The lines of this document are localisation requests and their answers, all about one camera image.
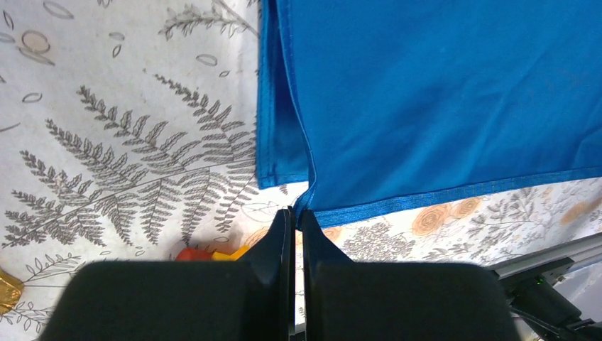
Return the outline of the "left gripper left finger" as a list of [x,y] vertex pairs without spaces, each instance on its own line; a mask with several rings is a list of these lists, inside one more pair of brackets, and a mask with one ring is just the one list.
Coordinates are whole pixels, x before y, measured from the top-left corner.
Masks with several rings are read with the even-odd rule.
[[96,261],[63,291],[42,340],[289,340],[294,212],[236,261]]

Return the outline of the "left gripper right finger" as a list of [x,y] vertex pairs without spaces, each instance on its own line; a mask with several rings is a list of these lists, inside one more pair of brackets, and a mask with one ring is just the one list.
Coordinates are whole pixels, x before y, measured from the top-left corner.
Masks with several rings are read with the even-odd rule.
[[493,273],[466,263],[351,260],[300,217],[308,340],[517,340]]

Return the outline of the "blue cloth napkin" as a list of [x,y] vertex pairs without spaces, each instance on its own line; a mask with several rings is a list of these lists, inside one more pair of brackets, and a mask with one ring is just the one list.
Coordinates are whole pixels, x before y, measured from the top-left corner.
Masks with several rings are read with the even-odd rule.
[[323,227],[601,176],[600,1],[263,1],[256,176]]

